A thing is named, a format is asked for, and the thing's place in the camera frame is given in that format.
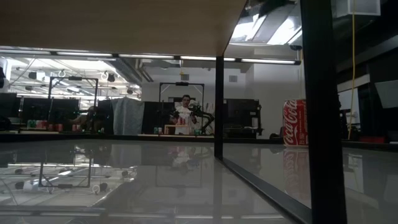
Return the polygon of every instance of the ceiling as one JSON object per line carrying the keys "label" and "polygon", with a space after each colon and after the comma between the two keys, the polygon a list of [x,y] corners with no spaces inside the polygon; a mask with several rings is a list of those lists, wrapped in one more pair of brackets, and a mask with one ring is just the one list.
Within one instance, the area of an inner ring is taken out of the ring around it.
{"label": "ceiling", "polygon": [[0,45],[222,55],[246,0],[3,0]]}
{"label": "ceiling", "polygon": [[[105,60],[88,60],[83,57],[29,58],[23,55],[7,57],[6,60],[11,66],[9,92],[18,93],[20,96],[46,98],[49,93],[50,77],[64,77],[53,80],[52,96],[78,98],[81,103],[80,108],[87,109],[94,100],[95,81],[68,79],[68,77],[83,77],[98,79],[97,99],[99,100],[108,96],[113,98],[127,96],[137,100],[141,98],[141,88],[126,80],[131,74],[118,70]],[[112,74],[115,81],[109,82],[108,77]],[[133,94],[127,93],[128,87]]]}

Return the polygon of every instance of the black metal frame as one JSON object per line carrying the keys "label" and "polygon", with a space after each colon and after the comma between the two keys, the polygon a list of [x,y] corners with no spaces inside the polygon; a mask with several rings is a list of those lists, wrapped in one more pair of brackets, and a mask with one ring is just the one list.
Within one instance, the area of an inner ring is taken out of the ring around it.
{"label": "black metal frame", "polygon": [[[175,83],[168,83],[168,82],[161,82],[159,83],[159,103],[162,96],[162,85],[175,85],[175,86],[190,86],[190,85],[200,85],[201,86],[201,110],[205,108],[205,84],[203,83],[188,83],[188,82],[175,82]],[[203,118],[201,118],[201,130],[203,129]]]}
{"label": "black metal frame", "polygon": [[[52,90],[52,88],[56,87],[57,84],[58,84],[58,83],[56,83],[54,86],[52,86],[52,80],[54,80],[54,79],[62,81],[64,79],[69,79],[69,77],[50,77],[49,99],[51,99],[51,90]],[[96,106],[97,91],[98,91],[98,79],[97,78],[81,78],[81,77],[78,77],[78,80],[94,80],[95,81],[94,106]]]}
{"label": "black metal frame", "polygon": [[223,159],[223,136],[224,136],[224,57],[216,58],[216,119],[214,133],[214,156]]}
{"label": "black metal frame", "polygon": [[312,221],[344,224],[347,215],[331,4],[319,0],[300,3]]}
{"label": "black metal frame", "polygon": [[[45,159],[45,151],[43,153],[44,154],[42,155],[41,162],[40,162],[39,187],[54,187],[54,188],[60,187],[60,188],[62,188],[59,185],[53,185],[51,183],[51,181],[49,181],[48,178],[46,178],[46,176],[43,174],[44,163],[45,163],[45,161],[44,161],[44,159]],[[80,185],[72,186],[72,185],[69,185],[68,188],[69,187],[70,188],[90,188],[91,178],[93,178],[91,176],[91,168],[92,168],[92,165],[93,165],[93,163],[92,163],[93,159],[89,158],[88,160],[89,160],[89,162],[88,162],[88,175],[86,177],[83,177],[84,178],[83,181],[85,179],[87,179],[87,185],[86,186],[80,186]],[[63,177],[77,177],[77,176],[75,176],[75,175],[65,175]],[[43,185],[42,179],[45,179],[47,181],[47,184],[49,183],[50,185]]]}

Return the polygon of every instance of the black metal pole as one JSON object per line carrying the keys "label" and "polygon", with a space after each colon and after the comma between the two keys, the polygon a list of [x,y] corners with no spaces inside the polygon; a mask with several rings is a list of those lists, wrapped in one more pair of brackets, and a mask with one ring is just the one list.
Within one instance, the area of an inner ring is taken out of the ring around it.
{"label": "black metal pole", "polygon": [[162,94],[162,85],[163,83],[159,83],[159,102],[160,102],[160,96]]}
{"label": "black metal pole", "polygon": [[94,106],[97,103],[98,79],[95,79],[95,93],[94,93]]}
{"label": "black metal pole", "polygon": [[214,156],[223,159],[224,57],[216,58],[216,118]]}
{"label": "black metal pole", "polygon": [[[205,84],[201,85],[201,110],[205,111]],[[206,135],[206,131],[205,131],[205,133],[203,133],[203,118],[201,118],[200,131],[201,131],[200,134]]]}
{"label": "black metal pole", "polygon": [[51,89],[52,89],[52,80],[54,77],[50,77],[50,84],[49,84],[49,99],[51,99]]}
{"label": "black metal pole", "polygon": [[347,223],[330,1],[301,0],[312,223]]}

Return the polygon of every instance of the white shirt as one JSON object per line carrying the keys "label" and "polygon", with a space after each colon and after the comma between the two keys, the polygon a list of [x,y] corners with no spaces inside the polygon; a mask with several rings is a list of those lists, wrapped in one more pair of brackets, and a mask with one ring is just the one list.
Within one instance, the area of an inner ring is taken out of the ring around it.
{"label": "white shirt", "polygon": [[188,108],[185,108],[183,106],[178,106],[175,109],[176,111],[178,111],[180,117],[177,120],[177,124],[176,125],[186,125],[188,126],[188,128],[185,127],[181,127],[175,128],[175,134],[191,134],[193,132],[193,122],[191,119],[191,111]]}

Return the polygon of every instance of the white wall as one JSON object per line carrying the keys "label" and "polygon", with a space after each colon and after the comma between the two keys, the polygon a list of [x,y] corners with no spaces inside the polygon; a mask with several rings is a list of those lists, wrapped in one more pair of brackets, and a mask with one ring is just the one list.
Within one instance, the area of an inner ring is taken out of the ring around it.
{"label": "white wall", "polygon": [[[241,73],[240,69],[226,69],[224,98],[258,99],[262,105],[261,121],[264,128],[262,136],[258,138],[268,139],[271,133],[279,133],[282,127],[285,100],[305,98],[304,74],[303,71],[300,73],[300,68],[296,65],[255,64],[246,74]],[[183,71],[190,75],[190,83],[205,84],[205,103],[214,103],[215,69],[184,68]],[[148,68],[147,72],[155,82],[142,85],[142,101],[159,100],[159,82],[180,81],[179,68]],[[238,82],[230,83],[230,75],[237,75]],[[161,100],[168,101],[169,97],[181,97],[184,94],[201,99],[201,94],[192,86],[171,85],[163,92]]]}
{"label": "white wall", "polygon": [[295,65],[254,65],[254,99],[262,105],[262,136],[268,139],[272,133],[279,133],[282,127],[282,109],[285,100],[305,98],[304,74],[300,78],[300,66]]}
{"label": "white wall", "polygon": [[[142,84],[142,101],[158,101],[159,100],[159,83],[160,82],[180,82],[180,69],[169,68],[162,70],[160,68],[147,68],[148,74],[154,79],[153,83]],[[215,69],[210,71],[206,68],[184,68],[183,72],[190,75],[190,83],[205,84],[205,103],[215,102]],[[237,83],[229,82],[229,75],[238,76]],[[226,69],[224,71],[224,97],[225,98],[244,98],[245,75],[239,69]],[[181,97],[185,94],[201,101],[201,94],[193,86],[175,86],[170,85],[161,95],[160,100],[168,101],[169,97]]]}

